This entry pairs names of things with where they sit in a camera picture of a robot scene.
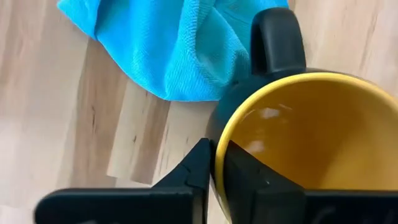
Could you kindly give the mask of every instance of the black mug exterior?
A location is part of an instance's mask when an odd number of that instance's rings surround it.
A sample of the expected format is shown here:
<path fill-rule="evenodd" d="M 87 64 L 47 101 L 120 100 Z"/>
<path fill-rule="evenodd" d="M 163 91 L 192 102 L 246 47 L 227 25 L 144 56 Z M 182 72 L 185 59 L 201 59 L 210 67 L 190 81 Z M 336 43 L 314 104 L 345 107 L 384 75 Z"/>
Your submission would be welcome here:
<path fill-rule="evenodd" d="M 227 91 L 210 116 L 206 136 L 213 147 L 229 118 L 254 92 L 278 79 L 317 71 L 306 68 L 299 22 L 287 8 L 266 9 L 254 17 L 250 48 L 253 75 Z"/>

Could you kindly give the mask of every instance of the wooden floor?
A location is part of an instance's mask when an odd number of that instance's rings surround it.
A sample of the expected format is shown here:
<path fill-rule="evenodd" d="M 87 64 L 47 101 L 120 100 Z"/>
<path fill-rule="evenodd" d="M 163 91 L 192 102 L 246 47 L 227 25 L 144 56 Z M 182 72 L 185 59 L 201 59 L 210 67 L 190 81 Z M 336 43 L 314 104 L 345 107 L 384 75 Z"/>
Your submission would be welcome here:
<path fill-rule="evenodd" d="M 309 66 L 398 96 L 397 0 L 290 6 Z M 54 189 L 149 186 L 203 136 L 214 106 L 146 92 L 55 0 L 0 0 L 0 223 L 32 223 L 38 199 Z M 225 222 L 210 203 L 209 223 Z"/>

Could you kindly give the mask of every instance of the blue microfiber cloth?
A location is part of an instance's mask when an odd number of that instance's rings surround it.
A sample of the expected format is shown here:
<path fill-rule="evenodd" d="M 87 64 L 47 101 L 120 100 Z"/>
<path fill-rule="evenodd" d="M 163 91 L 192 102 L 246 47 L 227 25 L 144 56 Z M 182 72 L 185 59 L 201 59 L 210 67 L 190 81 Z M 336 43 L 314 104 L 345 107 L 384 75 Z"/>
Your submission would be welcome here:
<path fill-rule="evenodd" d="M 249 75 L 254 15 L 287 0 L 61 0 L 136 83 L 165 100 L 219 100 Z"/>

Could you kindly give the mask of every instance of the mug handle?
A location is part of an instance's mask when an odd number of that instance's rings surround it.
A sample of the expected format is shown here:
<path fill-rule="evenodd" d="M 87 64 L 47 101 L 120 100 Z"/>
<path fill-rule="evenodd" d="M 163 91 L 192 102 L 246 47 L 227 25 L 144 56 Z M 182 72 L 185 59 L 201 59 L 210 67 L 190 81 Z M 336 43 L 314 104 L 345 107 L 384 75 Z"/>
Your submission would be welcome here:
<path fill-rule="evenodd" d="M 299 22 L 287 8 L 259 12 L 253 19 L 250 44 L 255 75 L 306 67 Z"/>

